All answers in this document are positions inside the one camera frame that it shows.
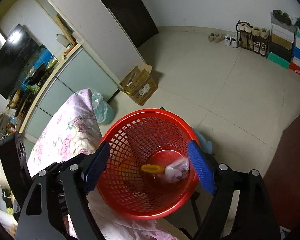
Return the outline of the silver snack wrapper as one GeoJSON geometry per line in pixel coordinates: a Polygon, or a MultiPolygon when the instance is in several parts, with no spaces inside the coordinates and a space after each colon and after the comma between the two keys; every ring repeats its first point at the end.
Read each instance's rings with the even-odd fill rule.
{"type": "Polygon", "coordinates": [[[163,179],[167,183],[177,183],[188,176],[189,170],[189,160],[187,158],[179,158],[165,167],[163,179]]]}

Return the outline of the green trash bin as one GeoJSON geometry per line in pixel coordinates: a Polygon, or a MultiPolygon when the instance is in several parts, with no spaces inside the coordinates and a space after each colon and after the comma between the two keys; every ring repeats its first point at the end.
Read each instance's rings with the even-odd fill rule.
{"type": "Polygon", "coordinates": [[[99,124],[107,125],[112,122],[115,117],[115,111],[106,102],[104,97],[97,91],[93,92],[92,106],[96,116],[96,120],[99,124]]]}

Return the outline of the metal spice rack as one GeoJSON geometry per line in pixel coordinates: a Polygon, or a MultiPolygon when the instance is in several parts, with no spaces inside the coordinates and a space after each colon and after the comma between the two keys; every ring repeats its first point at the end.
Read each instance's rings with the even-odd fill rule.
{"type": "Polygon", "coordinates": [[[9,108],[4,112],[0,111],[0,140],[5,139],[7,136],[15,133],[12,128],[12,118],[12,113],[9,108]]]}

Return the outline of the brass pot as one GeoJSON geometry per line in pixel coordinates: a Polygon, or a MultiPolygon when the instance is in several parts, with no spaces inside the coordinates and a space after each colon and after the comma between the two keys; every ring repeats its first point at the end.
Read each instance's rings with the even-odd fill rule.
{"type": "Polygon", "coordinates": [[[18,89],[16,93],[14,94],[13,98],[10,100],[10,102],[7,104],[7,107],[9,109],[15,109],[21,95],[21,89],[18,89]]]}

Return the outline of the pink floral tablecloth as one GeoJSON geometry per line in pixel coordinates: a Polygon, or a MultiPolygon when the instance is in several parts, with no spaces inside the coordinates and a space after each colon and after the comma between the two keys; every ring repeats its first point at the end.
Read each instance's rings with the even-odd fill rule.
{"type": "MultiPolygon", "coordinates": [[[[75,92],[53,115],[35,143],[27,166],[31,176],[50,164],[67,161],[81,153],[93,154],[99,146],[100,132],[92,105],[92,92],[75,92]]],[[[112,210],[99,191],[88,194],[88,205],[105,239],[186,239],[165,219],[133,220],[112,210]]]]}

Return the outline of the red plastic mesh basket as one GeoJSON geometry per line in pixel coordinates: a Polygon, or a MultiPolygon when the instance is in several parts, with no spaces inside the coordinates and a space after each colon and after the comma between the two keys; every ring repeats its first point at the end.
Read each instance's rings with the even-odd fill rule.
{"type": "Polygon", "coordinates": [[[174,213],[198,185],[194,168],[176,183],[141,168],[166,167],[187,158],[193,140],[198,141],[187,122],[167,110],[150,108],[127,114],[102,138],[110,145],[110,157],[97,183],[100,195],[114,211],[131,219],[159,219],[174,213]]]}

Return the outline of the black wok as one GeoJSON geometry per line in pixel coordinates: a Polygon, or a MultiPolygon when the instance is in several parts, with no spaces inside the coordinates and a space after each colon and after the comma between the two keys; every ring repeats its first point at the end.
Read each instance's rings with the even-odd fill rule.
{"type": "Polygon", "coordinates": [[[32,76],[28,77],[28,78],[25,80],[25,85],[33,86],[33,85],[37,84],[37,83],[41,80],[41,78],[44,76],[45,71],[46,71],[46,65],[45,65],[45,63],[42,63],[42,64],[34,71],[34,73],[32,74],[32,76]]]}

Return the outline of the black range hood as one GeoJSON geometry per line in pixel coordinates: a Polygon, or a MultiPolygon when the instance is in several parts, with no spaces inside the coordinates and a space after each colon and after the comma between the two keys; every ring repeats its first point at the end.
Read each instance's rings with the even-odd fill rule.
{"type": "Polygon", "coordinates": [[[0,50],[0,95],[7,99],[18,76],[39,45],[18,24],[0,50]]]}

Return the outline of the cardboard box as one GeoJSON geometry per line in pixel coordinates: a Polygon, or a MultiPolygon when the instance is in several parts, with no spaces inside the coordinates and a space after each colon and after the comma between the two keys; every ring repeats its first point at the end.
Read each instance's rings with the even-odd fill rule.
{"type": "Polygon", "coordinates": [[[151,76],[152,68],[147,64],[135,66],[120,83],[120,90],[139,106],[143,106],[158,88],[151,76]]]}

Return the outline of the white plastic jug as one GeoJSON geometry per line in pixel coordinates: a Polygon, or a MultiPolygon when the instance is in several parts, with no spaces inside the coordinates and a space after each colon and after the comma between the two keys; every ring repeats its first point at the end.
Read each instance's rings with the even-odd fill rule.
{"type": "Polygon", "coordinates": [[[56,34],[56,41],[58,41],[65,48],[71,44],[71,42],[63,34],[56,34]]]}

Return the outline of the white shoes pair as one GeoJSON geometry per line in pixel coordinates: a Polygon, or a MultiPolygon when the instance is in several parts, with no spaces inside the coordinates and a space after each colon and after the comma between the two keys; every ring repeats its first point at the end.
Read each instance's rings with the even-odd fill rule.
{"type": "Polygon", "coordinates": [[[232,46],[232,48],[238,47],[238,40],[234,36],[226,35],[224,39],[225,46],[229,47],[232,46]]]}

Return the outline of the beige slippers pair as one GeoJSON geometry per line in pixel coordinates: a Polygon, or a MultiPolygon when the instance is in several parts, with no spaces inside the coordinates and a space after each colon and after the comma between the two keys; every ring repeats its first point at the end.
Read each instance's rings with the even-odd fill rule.
{"type": "Polygon", "coordinates": [[[222,33],[210,33],[208,36],[209,42],[222,42],[224,40],[224,35],[222,33]]]}

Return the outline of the wooden cutting board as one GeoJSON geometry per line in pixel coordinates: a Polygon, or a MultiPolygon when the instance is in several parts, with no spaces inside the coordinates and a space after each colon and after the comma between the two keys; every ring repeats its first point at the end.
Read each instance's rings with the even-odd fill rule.
{"type": "Polygon", "coordinates": [[[58,17],[58,15],[56,15],[56,23],[57,25],[60,27],[61,31],[63,32],[64,36],[66,37],[66,39],[72,44],[72,45],[76,45],[76,41],[72,38],[71,34],[69,33],[68,29],[66,28],[66,26],[61,22],[60,18],[58,17]]]}

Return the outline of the black shoe rack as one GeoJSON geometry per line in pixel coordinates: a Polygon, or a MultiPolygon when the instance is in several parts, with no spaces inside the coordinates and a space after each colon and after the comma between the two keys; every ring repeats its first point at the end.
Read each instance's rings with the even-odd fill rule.
{"type": "Polygon", "coordinates": [[[262,57],[268,57],[269,29],[253,27],[250,23],[239,20],[236,24],[236,37],[238,47],[258,53],[262,57]]]}

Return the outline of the stacked shoe boxes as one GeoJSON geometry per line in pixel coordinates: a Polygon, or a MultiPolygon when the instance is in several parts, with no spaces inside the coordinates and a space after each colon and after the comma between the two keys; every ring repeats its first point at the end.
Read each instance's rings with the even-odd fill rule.
{"type": "Polygon", "coordinates": [[[271,35],[268,59],[300,76],[300,17],[286,12],[270,13],[271,35]]]}

